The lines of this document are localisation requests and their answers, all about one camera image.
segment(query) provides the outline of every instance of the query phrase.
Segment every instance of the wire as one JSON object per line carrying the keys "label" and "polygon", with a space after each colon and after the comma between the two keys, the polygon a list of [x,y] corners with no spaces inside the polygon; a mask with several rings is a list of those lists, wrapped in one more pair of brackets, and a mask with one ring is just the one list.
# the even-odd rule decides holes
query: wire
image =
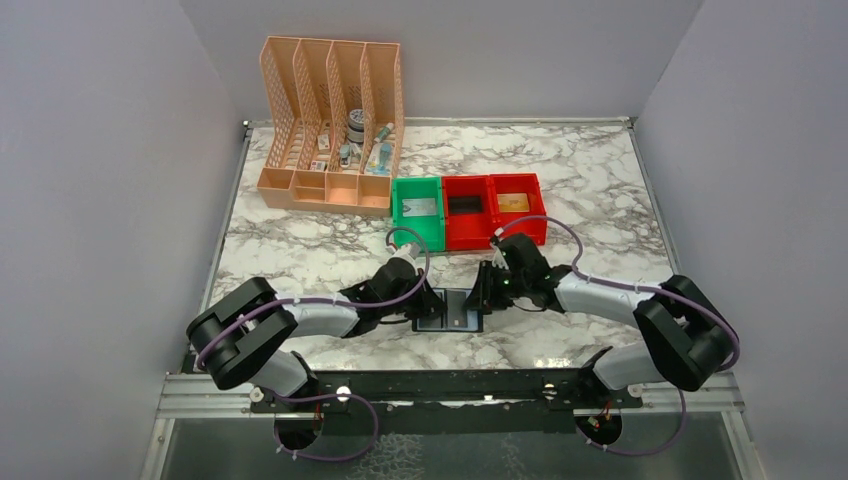
{"label": "wire", "polygon": [[566,232],[568,232],[569,235],[571,235],[571,237],[577,243],[577,255],[574,256],[573,260],[571,260],[571,270],[574,272],[575,275],[577,275],[578,278],[580,278],[582,280],[586,280],[587,282],[597,283],[598,285],[604,285],[606,287],[618,288],[618,289],[621,289],[621,290],[628,290],[628,291],[634,291],[635,290],[635,291],[640,291],[640,292],[651,292],[651,293],[655,293],[655,294],[658,294],[658,295],[663,295],[663,296],[666,296],[666,297],[674,300],[675,302],[682,303],[683,305],[686,305],[689,308],[697,310],[698,312],[709,317],[712,321],[714,321],[716,323],[716,325],[718,325],[722,330],[724,330],[724,332],[727,334],[727,336],[730,337],[730,343],[733,345],[733,352],[730,355],[730,359],[727,362],[725,362],[723,365],[721,365],[718,368],[718,371],[720,371],[720,372],[725,371],[725,370],[733,367],[734,365],[736,365],[736,362],[739,361],[739,336],[736,334],[736,331],[733,330],[733,327],[731,327],[730,324],[728,324],[726,320],[721,318],[719,315],[716,315],[715,313],[713,313],[711,310],[707,309],[706,307],[703,307],[703,306],[693,302],[692,300],[689,300],[686,297],[680,296],[680,295],[678,295],[674,292],[669,292],[668,290],[663,290],[662,288],[659,288],[659,287],[652,287],[652,286],[648,286],[648,285],[637,286],[637,285],[631,284],[631,283],[616,282],[614,280],[607,280],[607,279],[604,279],[604,278],[590,277],[590,276],[586,275],[585,273],[581,272],[580,269],[577,268],[577,262],[580,260],[581,257],[583,257],[583,242],[580,240],[580,237],[577,236],[577,232],[575,232],[574,229],[572,229],[571,227],[569,227],[565,223],[563,223],[563,222],[561,222],[561,221],[559,221],[555,218],[548,217],[547,215],[529,215],[529,216],[526,216],[526,217],[521,217],[517,220],[513,220],[512,222],[509,222],[508,224],[503,226],[502,230],[507,231],[508,229],[518,225],[519,223],[526,222],[528,220],[546,220],[550,223],[553,223],[555,225],[562,227],[563,229],[565,229]]}
{"label": "wire", "polygon": [[663,452],[671,448],[671,446],[673,446],[675,443],[678,442],[678,440],[680,440],[680,436],[683,435],[683,431],[686,430],[686,425],[689,424],[689,415],[686,414],[686,398],[683,397],[683,390],[678,389],[677,393],[678,395],[680,395],[680,425],[677,426],[677,431],[674,432],[674,435],[672,435],[671,438],[666,440],[665,443],[658,447],[642,451],[625,450],[621,448],[610,447],[609,445],[601,445],[599,443],[596,443],[589,439],[589,437],[586,436],[585,433],[583,433],[583,430],[580,430],[579,428],[577,429],[577,432],[580,433],[580,435],[582,435],[583,438],[586,439],[586,443],[588,443],[589,445],[599,450],[603,450],[607,453],[613,453],[615,455],[621,455],[624,457],[647,457],[649,455],[654,455]]}
{"label": "wire", "polygon": [[524,308],[521,305],[515,305],[515,304],[513,304],[512,306],[519,309],[519,310],[524,310],[527,313],[540,313],[540,312],[544,312],[545,310],[547,310],[547,308],[540,308],[538,310],[531,310],[529,308]]}
{"label": "wire", "polygon": [[380,325],[400,325],[401,323],[406,323],[408,321],[408,318],[402,318],[400,320],[380,320]]}
{"label": "wire", "polygon": [[274,397],[277,400],[279,400],[281,402],[285,402],[285,403],[309,403],[309,402],[318,402],[318,401],[321,401],[321,400],[327,400],[327,399],[330,399],[330,398],[339,398],[339,397],[351,398],[351,399],[356,400],[357,402],[365,405],[365,407],[368,408],[368,411],[371,413],[371,418],[374,419],[374,431],[371,433],[371,439],[368,441],[368,445],[366,445],[365,448],[363,448],[362,450],[359,450],[356,453],[352,453],[350,455],[344,455],[344,456],[341,456],[341,457],[325,457],[323,455],[312,455],[310,453],[301,453],[300,450],[290,450],[290,449],[286,448],[285,445],[283,445],[282,440],[280,440],[279,429],[275,425],[274,426],[274,440],[276,440],[277,445],[279,447],[279,449],[277,451],[278,452],[281,452],[281,451],[286,452],[286,453],[292,455],[292,458],[301,457],[301,458],[306,458],[306,459],[309,459],[309,460],[317,460],[319,462],[333,462],[333,463],[347,462],[347,461],[353,460],[355,458],[359,458],[359,457],[365,455],[366,453],[368,453],[372,448],[374,448],[374,445],[377,444],[377,439],[380,437],[380,419],[377,416],[377,410],[374,409],[374,406],[371,405],[371,402],[360,397],[359,395],[356,395],[355,393],[341,393],[341,394],[340,393],[328,393],[328,394],[325,394],[325,395],[316,395],[314,397],[287,398],[287,397],[281,397],[276,392],[274,392]]}
{"label": "wire", "polygon": [[283,305],[292,305],[292,304],[295,303],[295,301],[298,301],[300,303],[324,303],[324,304],[329,303],[329,304],[332,304],[332,305],[339,305],[339,306],[348,307],[348,308],[383,308],[383,307],[388,307],[388,306],[395,305],[397,303],[403,302],[404,300],[406,300],[409,297],[411,297],[412,295],[414,295],[415,292],[417,292],[424,285],[424,282],[427,281],[427,274],[430,272],[430,249],[427,248],[427,242],[424,241],[424,238],[421,237],[421,235],[419,235],[418,232],[416,232],[415,230],[413,230],[409,227],[393,227],[392,229],[390,229],[388,231],[388,233],[386,233],[386,245],[389,245],[391,243],[391,236],[394,232],[397,232],[397,231],[404,231],[404,232],[411,233],[415,237],[415,239],[418,240],[418,242],[421,244],[421,248],[424,249],[424,272],[421,275],[421,278],[418,280],[418,283],[416,283],[415,286],[412,287],[412,290],[410,290],[410,291],[404,293],[403,295],[401,295],[397,298],[394,298],[392,300],[386,300],[385,302],[376,302],[376,303],[357,303],[357,302],[348,302],[348,301],[342,301],[342,300],[336,301],[332,298],[320,298],[320,297],[304,297],[304,298],[301,298],[301,299],[283,298],[283,299],[280,299],[280,300],[274,300],[273,302],[268,302],[268,303],[266,303],[266,304],[264,304],[264,305],[262,305],[262,306],[260,306],[256,309],[254,309],[254,310],[251,310],[250,312],[248,312],[244,316],[236,319],[235,322],[230,324],[230,326],[225,328],[221,333],[219,333],[215,338],[213,338],[208,344],[206,344],[206,346],[203,347],[203,350],[201,350],[200,353],[197,355],[197,365],[201,368],[204,368],[206,366],[206,360],[209,358],[209,355],[212,354],[212,350],[214,350],[215,347],[219,343],[221,343],[221,340],[227,338],[228,335],[232,334],[233,332],[235,332],[236,330],[241,328],[242,325],[244,325],[245,323],[249,322],[250,320],[253,320],[258,315],[261,315],[262,313],[265,313],[268,310],[271,310],[271,309],[274,309],[274,308],[277,308],[277,307],[281,307]]}

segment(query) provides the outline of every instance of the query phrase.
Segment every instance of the storage bin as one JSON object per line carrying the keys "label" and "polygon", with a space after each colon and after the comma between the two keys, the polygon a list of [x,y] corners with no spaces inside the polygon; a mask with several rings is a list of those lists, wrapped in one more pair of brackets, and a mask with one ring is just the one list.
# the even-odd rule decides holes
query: storage bin
{"label": "storage bin", "polygon": [[[539,179],[535,173],[497,174],[489,175],[489,178],[494,187],[497,211],[495,223],[498,227],[528,215],[546,215]],[[544,245],[547,231],[545,220],[528,220],[504,233],[524,232],[536,245]]]}
{"label": "storage bin", "polygon": [[[269,37],[260,65],[274,122],[274,141],[257,185],[265,204],[390,215],[404,131],[400,45]],[[339,149],[355,108],[362,108],[365,117],[362,160],[344,168]],[[365,173],[365,160],[376,132],[389,122],[395,125],[385,140],[393,147],[389,175],[363,181],[377,177]],[[320,135],[327,135],[329,150],[318,149]],[[312,170],[313,162],[324,162],[326,169]]]}
{"label": "storage bin", "polygon": [[[418,232],[431,252],[445,249],[445,212],[439,177],[396,178],[392,184],[392,205],[395,226]],[[394,241],[401,246],[415,241],[415,237],[397,232]]]}
{"label": "storage bin", "polygon": [[487,176],[442,177],[445,245],[448,250],[484,250],[495,233],[497,202]]}

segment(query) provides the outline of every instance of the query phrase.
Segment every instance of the gray wall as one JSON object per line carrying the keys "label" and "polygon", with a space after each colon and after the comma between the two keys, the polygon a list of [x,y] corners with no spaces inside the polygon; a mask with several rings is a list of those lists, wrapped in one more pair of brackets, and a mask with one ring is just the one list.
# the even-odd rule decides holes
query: gray wall
{"label": "gray wall", "polygon": [[242,115],[268,35],[400,42],[410,116],[638,115],[701,0],[181,0]]}
{"label": "gray wall", "polygon": [[176,0],[0,5],[0,477],[136,478],[240,124]]}
{"label": "gray wall", "polygon": [[848,3],[706,0],[637,123],[772,479],[848,466]]}

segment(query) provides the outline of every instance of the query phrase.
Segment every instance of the marble tabletop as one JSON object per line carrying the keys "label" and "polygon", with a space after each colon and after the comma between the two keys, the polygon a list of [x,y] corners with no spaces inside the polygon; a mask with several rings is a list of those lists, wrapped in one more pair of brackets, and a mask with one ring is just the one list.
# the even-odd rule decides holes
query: marble tabletop
{"label": "marble tabletop", "polygon": [[[215,302],[253,276],[281,292],[328,293],[370,277],[388,257],[391,218],[335,215],[265,206],[256,189],[273,140],[253,130],[216,274]],[[623,126],[410,126],[400,176],[535,172],[548,215],[581,235],[581,268],[595,276],[661,281],[671,275],[662,235],[628,130]],[[548,228],[542,253],[570,263],[574,242]],[[491,255],[450,254],[432,260],[433,286],[470,288]],[[605,346],[639,338],[637,330],[584,314],[486,316],[484,332],[414,333],[383,325],[367,335],[289,339],[283,349],[316,370],[495,369],[580,366]]]}

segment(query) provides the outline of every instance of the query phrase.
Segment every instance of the black metal bracket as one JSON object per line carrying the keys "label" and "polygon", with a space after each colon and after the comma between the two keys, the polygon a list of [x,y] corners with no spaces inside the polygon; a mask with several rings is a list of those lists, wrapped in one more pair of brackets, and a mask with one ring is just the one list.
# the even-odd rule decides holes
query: black metal bracket
{"label": "black metal bracket", "polygon": [[[541,431],[573,433],[575,409],[639,408],[642,401],[626,391],[600,399],[581,390],[583,369],[456,370],[456,371],[316,371],[321,393],[348,387],[372,403],[381,433],[488,433]],[[465,402],[446,405],[444,402]],[[358,402],[321,403],[322,434],[362,435],[371,415]],[[315,405],[293,406],[272,400],[252,403],[252,413],[314,411]],[[282,430],[311,428],[311,420],[278,419]]]}

